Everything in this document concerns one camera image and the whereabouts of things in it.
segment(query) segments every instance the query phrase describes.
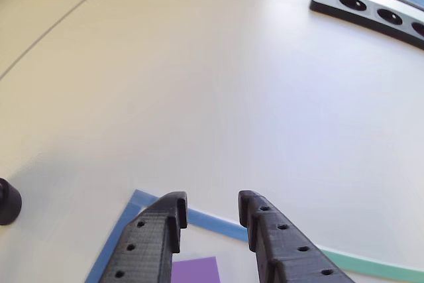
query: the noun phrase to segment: blue tape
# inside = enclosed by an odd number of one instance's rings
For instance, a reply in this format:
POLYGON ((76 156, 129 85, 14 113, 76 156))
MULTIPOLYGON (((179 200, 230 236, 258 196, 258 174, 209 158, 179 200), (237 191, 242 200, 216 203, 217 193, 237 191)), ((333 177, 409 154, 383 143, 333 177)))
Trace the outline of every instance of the blue tape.
POLYGON ((133 220, 138 215, 139 211, 139 205, 133 204, 131 201, 128 202, 124 212, 122 212, 122 215, 120 216, 117 224, 113 228, 111 235, 107 239, 105 246, 101 250, 99 257, 95 261, 93 268, 88 274, 85 283, 98 283, 100 281, 101 275, 103 274, 103 271, 105 270, 106 265, 111 258, 113 249, 116 247, 123 229, 128 224, 128 222, 133 220))
MULTIPOLYGON (((98 283, 100 277, 105 270, 107 263, 113 253, 113 249, 118 243, 122 230, 125 225, 133 220, 143 207, 148 207, 154 203, 158 197, 150 195, 140 190, 135 190, 128 202, 124 212, 120 216, 117 224, 112 230, 111 235, 107 239, 105 246, 100 252, 91 272, 88 274, 85 283, 98 283)), ((234 223, 212 217, 193 209, 188 209, 188 222, 197 225, 206 230, 214 231, 230 238, 247 242, 247 230, 234 223)), ((335 253, 322 250, 337 266, 353 272, 389 278, 392 280, 401 280, 404 282, 420 282, 424 283, 424 272, 402 266, 385 264, 383 262, 369 261, 355 256, 345 255, 343 253, 335 253)))

